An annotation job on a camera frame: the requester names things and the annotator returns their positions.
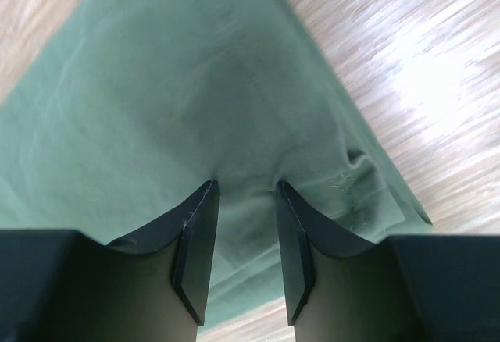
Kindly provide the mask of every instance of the green towel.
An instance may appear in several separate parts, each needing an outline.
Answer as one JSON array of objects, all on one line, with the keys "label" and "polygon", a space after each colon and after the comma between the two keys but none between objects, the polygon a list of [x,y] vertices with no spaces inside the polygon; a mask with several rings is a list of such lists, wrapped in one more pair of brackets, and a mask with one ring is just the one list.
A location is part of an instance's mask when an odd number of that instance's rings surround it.
[{"label": "green towel", "polygon": [[208,327],[283,295],[278,180],[373,241],[430,228],[285,0],[84,0],[0,107],[3,227],[107,243],[212,178]]}]

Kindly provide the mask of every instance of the wooden surface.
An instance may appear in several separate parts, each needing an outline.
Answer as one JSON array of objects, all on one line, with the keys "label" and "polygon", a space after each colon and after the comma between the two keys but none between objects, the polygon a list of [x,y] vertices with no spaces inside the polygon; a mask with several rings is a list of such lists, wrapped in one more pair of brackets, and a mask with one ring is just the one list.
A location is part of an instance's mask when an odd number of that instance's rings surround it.
[{"label": "wooden surface", "polygon": [[[500,233],[500,0],[290,0],[437,231]],[[0,0],[0,101],[79,0]],[[283,300],[200,340],[293,340]]]}]

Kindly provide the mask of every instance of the folded cloth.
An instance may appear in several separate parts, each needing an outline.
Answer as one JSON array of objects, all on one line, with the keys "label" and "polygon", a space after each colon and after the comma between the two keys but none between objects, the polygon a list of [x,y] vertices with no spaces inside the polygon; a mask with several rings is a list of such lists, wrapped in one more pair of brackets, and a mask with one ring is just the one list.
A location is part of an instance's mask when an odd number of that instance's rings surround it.
[{"label": "folded cloth", "polygon": [[84,0],[0,107],[3,227],[106,243],[214,178],[208,327],[283,295],[279,180],[373,241],[430,228],[285,0]]}]

